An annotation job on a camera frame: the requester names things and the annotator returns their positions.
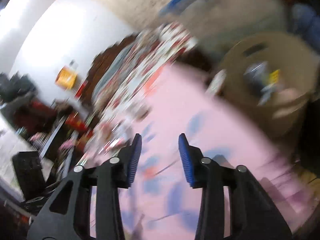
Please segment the carved dark wooden headboard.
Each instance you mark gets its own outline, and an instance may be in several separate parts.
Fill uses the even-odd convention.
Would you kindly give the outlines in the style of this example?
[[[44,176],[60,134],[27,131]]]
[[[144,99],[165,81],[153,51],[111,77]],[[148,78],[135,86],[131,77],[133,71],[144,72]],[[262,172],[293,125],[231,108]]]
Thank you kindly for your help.
[[[87,73],[86,77],[86,85],[82,91],[80,96],[81,104],[86,108],[91,108],[91,98],[93,94],[93,90],[95,89],[96,85],[103,77],[105,72],[110,68],[111,64],[118,56],[118,54],[129,44],[131,44],[137,35],[130,35],[125,37],[121,42],[117,42],[114,45],[108,47],[105,51],[102,51],[98,54],[92,64],[91,68]]]

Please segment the cluttered side shelf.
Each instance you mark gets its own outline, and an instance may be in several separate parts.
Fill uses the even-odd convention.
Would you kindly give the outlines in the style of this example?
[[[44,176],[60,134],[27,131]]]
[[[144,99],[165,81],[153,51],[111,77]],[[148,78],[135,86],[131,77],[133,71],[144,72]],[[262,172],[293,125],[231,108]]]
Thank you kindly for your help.
[[[29,76],[1,73],[1,191],[22,203],[42,197],[79,159],[75,148],[89,133],[67,100],[48,106]]]

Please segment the floral red white quilt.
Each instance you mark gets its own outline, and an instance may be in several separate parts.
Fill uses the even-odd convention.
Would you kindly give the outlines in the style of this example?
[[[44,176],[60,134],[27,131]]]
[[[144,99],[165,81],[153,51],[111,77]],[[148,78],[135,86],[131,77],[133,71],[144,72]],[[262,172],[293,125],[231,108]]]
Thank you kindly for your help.
[[[183,25],[172,22],[146,29],[114,59],[92,94],[99,121],[93,132],[118,114],[142,119],[149,107],[143,103],[141,89],[167,63],[193,49],[197,40]]]

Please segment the pink tree print bedsheet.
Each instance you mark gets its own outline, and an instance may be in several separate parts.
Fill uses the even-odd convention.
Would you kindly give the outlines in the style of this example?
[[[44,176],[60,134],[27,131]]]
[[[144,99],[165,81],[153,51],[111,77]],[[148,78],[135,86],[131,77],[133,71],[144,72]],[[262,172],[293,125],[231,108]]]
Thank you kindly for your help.
[[[204,91],[203,74],[166,65],[135,96],[148,115],[135,120],[126,106],[107,107],[103,121],[123,121],[142,136],[142,152],[132,186],[120,192],[127,239],[193,239],[201,190],[187,183],[178,136],[220,165],[245,165],[270,195],[292,231],[312,215],[312,191],[294,173],[281,148],[236,109]]]

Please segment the orange wall calendar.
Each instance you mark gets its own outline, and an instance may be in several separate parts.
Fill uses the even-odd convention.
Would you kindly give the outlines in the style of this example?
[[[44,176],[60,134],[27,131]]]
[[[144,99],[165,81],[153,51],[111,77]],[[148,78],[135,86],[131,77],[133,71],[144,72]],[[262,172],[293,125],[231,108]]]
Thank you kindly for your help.
[[[64,66],[58,73],[55,84],[65,90],[71,90],[76,83],[76,79],[76,72],[71,68]]]

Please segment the beige round trash bin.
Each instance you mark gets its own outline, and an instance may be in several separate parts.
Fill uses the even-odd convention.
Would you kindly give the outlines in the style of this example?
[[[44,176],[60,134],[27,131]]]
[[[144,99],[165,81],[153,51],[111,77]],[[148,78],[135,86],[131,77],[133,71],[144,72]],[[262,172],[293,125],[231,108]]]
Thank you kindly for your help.
[[[279,31],[245,38],[219,64],[225,98],[271,137],[285,135],[299,119],[318,67],[319,56],[301,38]]]

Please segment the blue clothes pile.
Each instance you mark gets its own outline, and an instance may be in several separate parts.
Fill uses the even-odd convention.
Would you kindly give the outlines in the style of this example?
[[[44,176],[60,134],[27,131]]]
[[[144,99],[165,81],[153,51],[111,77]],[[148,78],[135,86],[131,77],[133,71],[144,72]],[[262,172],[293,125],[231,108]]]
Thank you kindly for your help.
[[[313,7],[297,3],[291,9],[293,32],[319,54],[319,15]]]

